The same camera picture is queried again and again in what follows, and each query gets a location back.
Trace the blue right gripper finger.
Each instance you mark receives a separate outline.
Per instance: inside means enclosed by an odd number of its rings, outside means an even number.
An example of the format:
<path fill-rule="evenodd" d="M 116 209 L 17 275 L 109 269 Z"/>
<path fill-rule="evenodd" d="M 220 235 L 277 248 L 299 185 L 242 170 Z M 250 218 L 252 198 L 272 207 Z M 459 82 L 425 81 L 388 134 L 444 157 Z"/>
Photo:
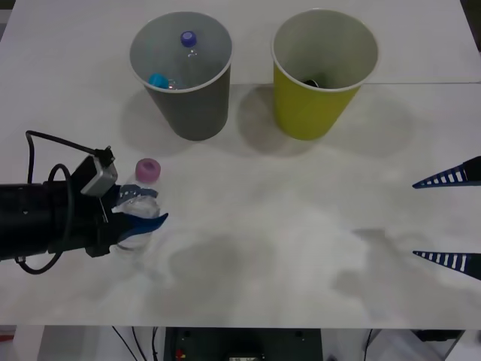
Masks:
<path fill-rule="evenodd" d="M 437 187 L 479 187 L 481 156 L 463 162 L 456 167 L 433 174 L 413 185 L 414 189 Z"/>
<path fill-rule="evenodd" d="M 481 280 L 480 253 L 438 253 L 413 250 L 412 253 L 429 262 L 441 265 L 471 278 Z"/>

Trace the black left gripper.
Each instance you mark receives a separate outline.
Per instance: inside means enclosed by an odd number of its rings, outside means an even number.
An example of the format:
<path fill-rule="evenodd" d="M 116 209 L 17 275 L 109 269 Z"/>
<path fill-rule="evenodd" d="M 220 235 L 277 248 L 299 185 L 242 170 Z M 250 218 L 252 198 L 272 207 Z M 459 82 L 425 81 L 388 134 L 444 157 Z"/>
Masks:
<path fill-rule="evenodd" d="M 110 246 L 135 235 L 159 229 L 168 213 L 154 218 L 114 213 L 116 205 L 135 199 L 157 199 L 158 192 L 137 184 L 114 185 L 101 198 L 74 193 L 74 204 L 68 203 L 65 181 L 55 181 L 49 189 L 52 226 L 48 236 L 48 253 L 84 249 L 91 257 L 104 256 Z"/>

